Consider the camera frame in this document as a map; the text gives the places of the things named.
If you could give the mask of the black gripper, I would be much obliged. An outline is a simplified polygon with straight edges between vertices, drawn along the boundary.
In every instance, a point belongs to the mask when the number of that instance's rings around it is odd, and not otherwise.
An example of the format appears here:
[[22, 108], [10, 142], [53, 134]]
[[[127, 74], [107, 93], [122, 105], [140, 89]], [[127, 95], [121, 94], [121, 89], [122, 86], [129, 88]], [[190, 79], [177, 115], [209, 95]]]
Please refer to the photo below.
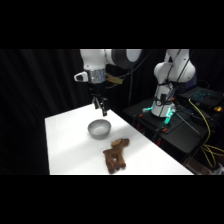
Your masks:
[[103, 98], [103, 97], [106, 96], [105, 83], [104, 82], [97, 83], [97, 84], [90, 83], [89, 84], [89, 90], [90, 90], [90, 94], [93, 96], [92, 103], [94, 104], [95, 109], [100, 109], [101, 108], [103, 116], [107, 116], [108, 99]]

